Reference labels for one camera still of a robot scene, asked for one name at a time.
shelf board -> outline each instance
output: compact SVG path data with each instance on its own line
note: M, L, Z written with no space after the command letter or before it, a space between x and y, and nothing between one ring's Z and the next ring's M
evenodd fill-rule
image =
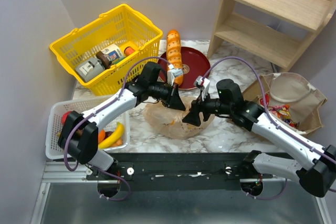
M235 0L264 13L316 31L330 9L328 0Z
M289 66L300 46L300 41L236 13L224 21L215 36L282 68Z

yellow basket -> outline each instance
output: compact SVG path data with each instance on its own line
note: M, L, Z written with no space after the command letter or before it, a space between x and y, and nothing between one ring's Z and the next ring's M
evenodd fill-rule
M150 56L158 56L159 43L163 33L143 14L122 4L100 14L99 18L50 44L57 60L85 88L95 95L115 94L122 86L129 68L137 61ZM89 82L84 82L75 67L103 48L116 44L122 51L132 47L135 52L112 65ZM144 61L133 68L128 81L141 73Z

marble table top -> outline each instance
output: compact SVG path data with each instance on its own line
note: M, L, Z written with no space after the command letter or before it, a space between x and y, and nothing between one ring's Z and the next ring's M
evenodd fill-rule
M184 40L182 46L195 48L205 55L209 47L208 40ZM160 42L159 56L166 50L165 40ZM219 59L226 56L238 56L250 62L259 74L272 72L271 64L243 49L240 49L228 42L224 42L217 53L210 58L213 65ZM245 90L256 78L248 66L237 60L225 60L220 63L210 74L212 86L209 93L212 97L217 97L215 83L221 79L231 78L240 85L241 90ZM181 96L199 95L197 89L180 91ZM73 99L94 97L95 95L77 83ZM131 138L130 143L119 152L250 152L260 150L262 152L282 152L268 140L260 139L255 134L241 129L226 119L215 118L213 122L199 135L186 140L177 140L157 134L151 126L146 123L142 112L146 104L140 104L130 110Z

white basket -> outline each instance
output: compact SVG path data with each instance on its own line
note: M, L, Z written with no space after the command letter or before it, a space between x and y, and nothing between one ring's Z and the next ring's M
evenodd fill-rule
M56 103L54 106L52 106L47 128L46 156L50 159L59 159L63 158L64 156L63 150L57 145L57 133L61 132L62 130L63 125L61 123L61 119L66 112L76 110L78 113L82 113L85 110L96 107L98 104L102 103L110 97L110 95L105 95L90 99L65 101ZM125 112L116 119L114 119L104 128L104 130L114 131L116 129L117 122L122 123L125 128L124 134L122 135L123 144L117 147L105 148L104 151L106 152L112 152L114 150L124 148L128 145L130 141L130 116L128 112Z

maroon tray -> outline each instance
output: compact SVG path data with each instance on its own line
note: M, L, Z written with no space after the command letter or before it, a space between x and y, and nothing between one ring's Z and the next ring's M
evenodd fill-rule
M204 54L191 47L181 47L182 64L183 64L183 82L179 86L180 90L195 89L194 82L198 76L203 76L210 68L210 62ZM159 64L163 69L167 69L167 63L159 60ZM160 73L160 78L165 80L163 73Z

